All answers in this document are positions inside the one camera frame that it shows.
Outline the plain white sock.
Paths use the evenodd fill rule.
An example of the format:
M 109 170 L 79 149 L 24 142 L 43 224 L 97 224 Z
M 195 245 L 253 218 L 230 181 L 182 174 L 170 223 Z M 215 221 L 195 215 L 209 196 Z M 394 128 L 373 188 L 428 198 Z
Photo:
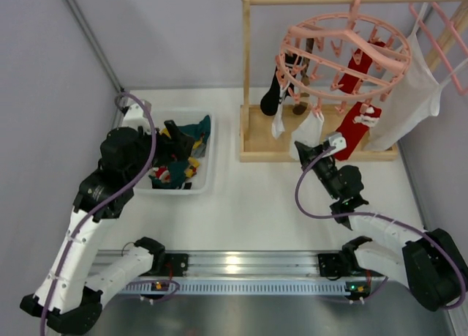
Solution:
M 325 117 L 321 112 L 314 114 L 311 111 L 298 128 L 292 132 L 289 150 L 292 159 L 299 160 L 298 150 L 295 146 L 296 141 L 310 147 L 315 147 L 320 143 L 324 121 Z

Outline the red Christmas sock front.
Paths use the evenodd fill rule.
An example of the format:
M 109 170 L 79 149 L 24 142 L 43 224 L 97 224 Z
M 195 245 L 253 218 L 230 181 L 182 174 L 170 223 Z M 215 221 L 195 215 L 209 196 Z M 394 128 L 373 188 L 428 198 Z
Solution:
M 346 141 L 346 148 L 335 153 L 339 161 L 348 160 L 366 132 L 380 120 L 382 109 L 366 103 L 356 102 L 336 129 Z

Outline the pink round clip hanger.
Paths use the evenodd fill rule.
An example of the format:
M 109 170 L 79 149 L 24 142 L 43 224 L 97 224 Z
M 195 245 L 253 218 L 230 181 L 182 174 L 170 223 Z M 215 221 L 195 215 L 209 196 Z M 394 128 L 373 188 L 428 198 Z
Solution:
M 332 12 L 306 19 L 288 28 L 275 58 L 280 88 L 299 102 L 301 91 L 315 101 L 319 112 L 324 100 L 338 102 L 343 111 L 349 102 L 385 99 L 401 82 L 412 61 L 408 40 L 393 25 L 360 12 L 362 0 L 352 0 L 346 12 Z M 306 40 L 314 39 L 312 53 Z M 297 54 L 290 68 L 286 55 Z M 303 59 L 308 58 L 310 84 L 301 83 Z M 288 86 L 292 83 L 294 91 Z

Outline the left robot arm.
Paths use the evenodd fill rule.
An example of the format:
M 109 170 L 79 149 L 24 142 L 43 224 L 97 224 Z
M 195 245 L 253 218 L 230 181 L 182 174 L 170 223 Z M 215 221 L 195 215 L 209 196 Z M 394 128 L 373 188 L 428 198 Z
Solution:
M 59 334 L 84 335 L 106 304 L 134 279 L 149 273 L 170 273 L 165 246 L 143 237 L 99 274 L 89 271 L 107 231 L 134 195 L 133 188 L 151 168 L 188 163 L 195 140 L 172 120 L 165 132 L 153 128 L 118 127 L 101 143 L 97 169 L 80 184 L 69 227 L 42 285 L 22 298 L 21 310 L 41 320 L 41 327 Z

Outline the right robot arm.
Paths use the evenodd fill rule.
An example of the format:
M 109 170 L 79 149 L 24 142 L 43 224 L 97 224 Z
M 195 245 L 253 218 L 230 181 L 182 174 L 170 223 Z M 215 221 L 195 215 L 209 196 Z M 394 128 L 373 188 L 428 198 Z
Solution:
M 334 220 L 357 236 L 338 252 L 339 262 L 323 276 L 340 278 L 376 272 L 407 288 L 430 311 L 452 310 L 467 297 L 467 263 L 447 231 L 424 231 L 375 212 L 361 195 L 364 186 L 358 167 L 336 166 L 335 155 L 345 139 L 336 134 L 317 146 L 296 141 L 301 174 L 295 187 L 313 172 L 334 200 L 327 220 Z

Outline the pink clothes hanger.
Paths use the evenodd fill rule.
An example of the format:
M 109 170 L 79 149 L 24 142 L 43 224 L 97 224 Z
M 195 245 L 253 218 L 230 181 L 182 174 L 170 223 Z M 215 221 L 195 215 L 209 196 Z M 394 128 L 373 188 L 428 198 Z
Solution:
M 444 24 L 444 29 L 438 38 L 434 37 L 423 21 L 423 16 L 426 14 L 428 7 L 435 11 Z M 427 67 L 434 72 L 440 64 L 443 64 L 448 71 L 449 81 L 453 83 L 459 95 L 465 96 L 467 87 L 461 85 L 457 74 L 467 68 L 467 44 L 461 36 L 467 30 L 467 1 L 462 1 L 450 18 L 435 1 L 423 3 L 419 12 L 415 10 L 413 3 L 408 4 L 408 9 L 415 19 L 412 31 L 416 33 L 420 29 L 431 43 L 431 50 L 426 57 Z M 448 60 L 448 53 L 453 46 L 459 48 L 464 54 L 464 60 L 457 67 L 453 67 Z

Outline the dark green sock upper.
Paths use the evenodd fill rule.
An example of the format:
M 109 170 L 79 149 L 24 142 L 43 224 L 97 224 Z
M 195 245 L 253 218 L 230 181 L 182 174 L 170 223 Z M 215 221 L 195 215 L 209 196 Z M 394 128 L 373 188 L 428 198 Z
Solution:
M 211 135 L 211 117 L 206 115 L 197 124 L 187 124 L 181 126 L 180 130 L 184 134 L 194 138 L 194 146 L 199 146 L 200 144 L 207 144 L 208 139 Z

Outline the yellow sock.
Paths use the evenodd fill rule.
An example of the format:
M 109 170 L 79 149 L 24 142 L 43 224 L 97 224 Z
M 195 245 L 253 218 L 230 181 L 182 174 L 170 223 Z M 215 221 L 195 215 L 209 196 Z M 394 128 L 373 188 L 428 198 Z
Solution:
M 202 139 L 200 138 L 199 140 L 195 141 L 194 146 L 192 147 L 192 153 L 188 159 L 189 166 L 184 171 L 187 179 L 191 179 L 193 176 L 197 174 L 197 169 L 200 166 L 200 162 L 195 157 L 195 152 L 201 151 L 203 145 L 204 143 L 202 142 Z

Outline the green reindeer Christmas sock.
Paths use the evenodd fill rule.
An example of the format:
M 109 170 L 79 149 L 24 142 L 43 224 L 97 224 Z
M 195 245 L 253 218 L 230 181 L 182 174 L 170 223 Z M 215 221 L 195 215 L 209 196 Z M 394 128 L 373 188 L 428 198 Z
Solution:
M 148 175 L 152 188 L 155 190 L 181 189 L 187 179 L 186 169 L 188 167 L 189 162 L 185 160 L 152 168 Z

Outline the white plastic mesh basket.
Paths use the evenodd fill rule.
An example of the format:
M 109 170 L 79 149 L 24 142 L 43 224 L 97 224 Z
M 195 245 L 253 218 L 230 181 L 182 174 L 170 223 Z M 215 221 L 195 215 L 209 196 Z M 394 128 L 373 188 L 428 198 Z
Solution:
M 215 136 L 216 125 L 215 117 L 212 112 L 203 108 L 166 108 L 155 110 L 151 113 L 154 125 L 159 129 L 163 129 L 163 122 L 173 120 L 178 128 L 187 124 L 197 124 L 206 115 L 211 117 L 211 135 L 207 144 L 202 146 L 201 151 L 195 152 L 195 157 L 200 162 L 197 169 L 197 174 L 191 179 L 186 179 L 186 182 L 192 183 L 190 190 L 155 190 L 151 186 L 151 180 L 148 174 L 143 177 L 134 187 L 134 191 L 138 195 L 197 195 L 205 192 L 211 183 L 213 177 L 213 165 L 215 158 Z

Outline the brown beige striped sock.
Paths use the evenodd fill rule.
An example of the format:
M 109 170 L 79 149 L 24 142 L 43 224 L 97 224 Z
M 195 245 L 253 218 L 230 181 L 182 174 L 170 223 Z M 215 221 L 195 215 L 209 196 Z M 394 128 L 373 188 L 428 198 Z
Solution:
M 313 48 L 314 48 L 314 39 L 313 38 L 308 38 L 306 40 L 306 49 L 305 49 L 305 51 L 307 53 L 312 53 Z M 310 65 L 310 60 L 308 58 L 304 58 L 303 59 L 303 65 L 305 66 L 305 68 L 303 70 L 301 70 L 301 83 L 304 86 L 308 86 L 310 84 L 310 79 L 309 79 L 309 75 L 308 75 L 308 68 L 309 68 L 309 65 Z M 307 92 L 301 91 L 299 102 L 297 102 L 294 105 L 293 109 L 292 109 L 292 112 L 296 116 L 300 116 L 300 115 L 304 114 L 304 112 L 307 109 L 308 98 L 309 98 L 309 94 Z

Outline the hanging black striped sock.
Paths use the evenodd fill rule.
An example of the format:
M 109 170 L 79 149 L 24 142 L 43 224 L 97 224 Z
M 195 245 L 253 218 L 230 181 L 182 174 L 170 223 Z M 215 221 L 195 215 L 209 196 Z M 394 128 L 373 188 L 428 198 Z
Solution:
M 293 55 L 286 55 L 285 56 L 285 63 L 288 67 L 293 67 L 295 60 L 298 58 L 297 54 Z M 280 103 L 280 85 L 278 79 L 276 77 L 276 73 L 278 72 L 278 68 L 275 68 L 275 72 L 273 74 L 273 79 L 271 81 L 271 86 L 268 92 L 263 96 L 260 101 L 260 109 L 266 116 L 274 116 L 278 110 L 279 103 Z M 294 91 L 294 85 L 292 83 L 289 84 L 288 88 L 291 88 Z M 306 104 L 304 102 L 299 102 L 295 105 L 292 109 L 292 112 L 295 115 L 302 115 L 306 110 Z

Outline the white tank top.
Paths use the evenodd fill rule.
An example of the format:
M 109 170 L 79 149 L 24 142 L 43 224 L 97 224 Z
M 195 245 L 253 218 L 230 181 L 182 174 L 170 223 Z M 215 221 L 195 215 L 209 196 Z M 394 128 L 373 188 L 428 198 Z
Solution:
M 457 74 L 467 68 L 467 60 L 461 61 L 456 67 L 452 67 L 446 58 L 443 49 L 434 39 L 422 17 L 426 13 L 427 3 L 423 4 L 419 12 L 413 5 L 409 10 L 415 17 L 415 24 L 407 40 L 412 49 L 412 62 L 389 97 L 384 102 L 378 102 L 382 109 L 380 120 L 369 129 L 369 139 L 364 147 L 367 152 L 383 152 L 392 147 L 398 140 L 412 131 L 421 121 L 439 115 L 440 97 L 442 90 L 452 82 L 460 95 L 465 95 L 467 89 L 463 89 Z M 422 30 L 437 53 L 442 54 L 441 60 L 447 65 L 448 75 L 438 82 L 432 75 L 429 66 L 424 59 L 423 52 L 417 38 L 417 31 Z

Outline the aluminium mounting rail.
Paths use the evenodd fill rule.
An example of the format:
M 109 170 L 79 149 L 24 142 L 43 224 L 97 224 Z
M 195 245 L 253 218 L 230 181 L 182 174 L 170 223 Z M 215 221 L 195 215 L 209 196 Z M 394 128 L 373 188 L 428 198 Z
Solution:
M 141 277 L 186 279 L 321 280 L 316 251 L 168 251 L 174 261 Z

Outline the aluminium frame post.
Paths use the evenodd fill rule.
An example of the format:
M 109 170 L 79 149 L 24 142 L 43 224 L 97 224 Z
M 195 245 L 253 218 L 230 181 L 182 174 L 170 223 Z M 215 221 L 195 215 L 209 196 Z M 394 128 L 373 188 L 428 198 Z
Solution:
M 110 81 L 111 86 L 114 88 L 116 93 L 121 92 L 124 87 L 121 85 L 120 80 L 117 77 L 114 69 L 112 68 L 102 46 L 97 39 L 94 30 L 90 23 L 86 19 L 80 5 L 77 0 L 62 0 L 65 7 L 69 10 L 73 20 L 78 25 L 78 28 L 84 36 L 88 46 L 91 49 L 94 57 L 98 61 L 100 67 L 103 69 L 107 79 Z

